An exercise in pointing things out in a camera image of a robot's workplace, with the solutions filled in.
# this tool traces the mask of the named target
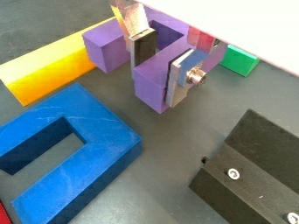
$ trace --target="blue foam block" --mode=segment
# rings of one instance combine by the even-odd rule
[[[142,153],[141,136],[81,84],[31,108],[0,133],[2,169],[11,174],[70,133],[85,143],[13,201],[23,224],[69,223]]]

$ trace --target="orange block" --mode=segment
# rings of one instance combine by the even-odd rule
[[[114,17],[0,66],[0,79],[23,106],[95,68],[82,34],[111,19]]]

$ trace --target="bolt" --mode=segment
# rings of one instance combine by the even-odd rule
[[[205,81],[206,81],[206,73],[197,66],[187,73],[187,82],[195,84],[199,87],[205,83]]]
[[[229,169],[229,176],[231,179],[239,179],[239,171],[234,168]]]
[[[298,224],[299,223],[299,215],[298,215],[298,213],[289,213],[286,215],[286,221],[289,221],[290,224]]]

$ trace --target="gray floor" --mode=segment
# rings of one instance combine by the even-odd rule
[[[0,5],[0,63],[113,16],[105,0]],[[218,66],[207,84],[162,115],[135,97],[130,64],[111,74],[95,69],[77,82],[142,135],[145,153],[71,223],[227,223],[189,188],[202,157],[218,153],[249,108],[299,136],[299,79],[265,62],[247,78]],[[0,84],[0,124],[26,110]],[[81,146],[71,135],[17,175],[0,173],[0,199],[15,223],[10,200]]]

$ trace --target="hole in blue block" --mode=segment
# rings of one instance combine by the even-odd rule
[[[59,118],[0,158],[2,170],[15,175],[73,133],[78,136],[79,140],[86,143],[83,137],[74,131],[67,119],[65,117]]]
[[[155,20],[150,21],[149,24],[157,30],[157,48],[162,51],[183,34]]]

